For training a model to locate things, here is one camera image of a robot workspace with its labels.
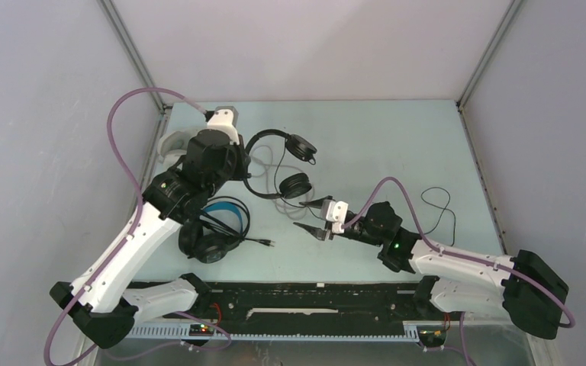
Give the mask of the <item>black headset with blue band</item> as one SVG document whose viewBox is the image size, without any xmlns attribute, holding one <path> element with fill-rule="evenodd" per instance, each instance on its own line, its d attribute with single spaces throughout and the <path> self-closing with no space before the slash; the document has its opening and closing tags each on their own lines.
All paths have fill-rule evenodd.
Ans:
<svg viewBox="0 0 586 366">
<path fill-rule="evenodd" d="M 212 216 L 215 211 L 227 211 L 235 215 L 239 227 L 234 229 L 224 221 Z M 200 215 L 185 222 L 179 230 L 178 247 L 189 259 L 212 264 L 223 259 L 242 242 L 252 241 L 273 247 L 271 239 L 249 237 L 251 215 L 247 205 L 238 198 L 220 196 L 209 200 Z"/>
</svg>

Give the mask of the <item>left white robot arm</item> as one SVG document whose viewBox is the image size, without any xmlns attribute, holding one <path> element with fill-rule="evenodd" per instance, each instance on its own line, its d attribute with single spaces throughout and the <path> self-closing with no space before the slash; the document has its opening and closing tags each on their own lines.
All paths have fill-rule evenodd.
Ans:
<svg viewBox="0 0 586 366">
<path fill-rule="evenodd" d="M 140 195 L 127 225 L 81 276 L 50 289 L 61 319 L 70 317 L 96 347 L 121 342 L 135 325 L 177 312 L 202 317 L 211 307 L 208 286 L 193 274 L 152 287 L 130 287 L 136 273 L 173 233 L 199 216 L 227 181 L 244 177 L 243 137 L 233 128 L 204 128 L 176 165 Z"/>
</svg>

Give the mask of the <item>small black on-ear headphones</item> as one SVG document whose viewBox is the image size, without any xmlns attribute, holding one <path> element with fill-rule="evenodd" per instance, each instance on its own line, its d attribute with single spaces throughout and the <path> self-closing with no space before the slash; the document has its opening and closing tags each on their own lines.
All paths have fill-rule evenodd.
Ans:
<svg viewBox="0 0 586 366">
<path fill-rule="evenodd" d="M 256 156 L 256 151 L 259 149 L 267 149 L 270 155 L 270 160 L 267 162 L 266 160 Z M 295 165 L 283 165 L 283 160 L 285 158 L 285 154 L 287 153 L 287 149 L 285 147 L 282 148 L 282 153 L 280 154 L 279 161 L 275 161 L 275 153 L 274 149 L 268 144 L 259 144 L 255 145 L 251 149 L 250 158 L 253 162 L 262 169 L 262 172 L 259 174 L 255 174 L 254 178 L 264 178 L 265 179 L 265 189 L 267 194 L 271 194 L 275 192 L 277 188 L 276 179 L 281 168 L 284 169 L 293 169 L 296 173 L 301 173 L 301 168 Z M 426 193 L 430 191 L 441 191 L 445 194 L 446 200 L 443 203 L 438 203 L 431 201 L 425 197 Z M 434 225 L 426 231 L 426 234 L 429 235 L 436 231 L 440 224 L 443 221 L 443 218 L 446 213 L 452 216 L 452 235 L 451 235 L 451 242 L 450 245 L 454 246 L 456 243 L 456 231 L 457 231 L 457 215 L 456 212 L 450 207 L 452 202 L 452 195 L 450 192 L 440 186 L 432 186 L 424 189 L 420 194 L 420 199 L 425 205 L 428 205 L 432 208 L 439 210 L 439 216 L 436 218 Z M 319 216 L 313 212 L 311 209 L 299 207 L 297 204 L 293 204 L 290 201 L 282 200 L 280 198 L 276 198 L 272 201 L 274 208 L 277 212 L 281 215 L 284 215 L 289 220 L 292 221 L 299 221 L 304 219 L 308 214 L 311 214 L 312 217 L 318 218 Z"/>
</svg>

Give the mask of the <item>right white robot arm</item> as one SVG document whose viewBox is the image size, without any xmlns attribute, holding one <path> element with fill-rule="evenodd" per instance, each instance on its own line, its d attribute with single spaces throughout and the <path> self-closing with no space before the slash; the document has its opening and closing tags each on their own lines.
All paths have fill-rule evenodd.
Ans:
<svg viewBox="0 0 586 366">
<path fill-rule="evenodd" d="M 520 330 L 553 340 L 564 325 L 562 306 L 569 286 L 535 252 L 482 255 L 438 242 L 428 244 L 406 230 L 389 202 L 372 204 L 358 216 L 343 201 L 326 196 L 301 203 L 318 209 L 324 227 L 300 227 L 320 241 L 342 237 L 380 248 L 378 260 L 393 272 L 421 277 L 416 314 L 481 313 L 509 319 Z"/>
</svg>

